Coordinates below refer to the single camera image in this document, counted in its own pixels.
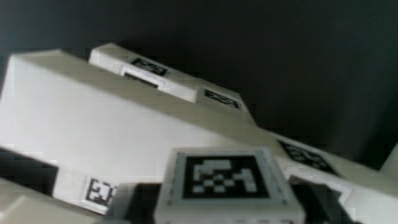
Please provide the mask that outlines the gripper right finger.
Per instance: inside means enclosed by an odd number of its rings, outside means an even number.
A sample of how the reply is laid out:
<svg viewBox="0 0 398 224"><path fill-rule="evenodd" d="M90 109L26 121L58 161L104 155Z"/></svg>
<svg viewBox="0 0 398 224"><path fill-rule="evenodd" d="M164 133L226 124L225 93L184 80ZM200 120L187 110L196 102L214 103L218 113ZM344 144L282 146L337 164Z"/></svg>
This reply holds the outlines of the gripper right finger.
<svg viewBox="0 0 398 224"><path fill-rule="evenodd" d="M326 184L296 176L289 182L306 211L305 224L363 224L351 217L340 203L342 193Z"/></svg>

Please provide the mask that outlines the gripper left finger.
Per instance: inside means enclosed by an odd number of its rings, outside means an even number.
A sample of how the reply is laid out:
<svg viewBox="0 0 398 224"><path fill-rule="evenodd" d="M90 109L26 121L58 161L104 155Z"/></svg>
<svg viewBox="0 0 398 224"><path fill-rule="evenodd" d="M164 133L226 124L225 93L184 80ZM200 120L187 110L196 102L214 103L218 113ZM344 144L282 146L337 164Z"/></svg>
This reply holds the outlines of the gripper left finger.
<svg viewBox="0 0 398 224"><path fill-rule="evenodd" d="M100 224L155 224L161 183L123 183Z"/></svg>

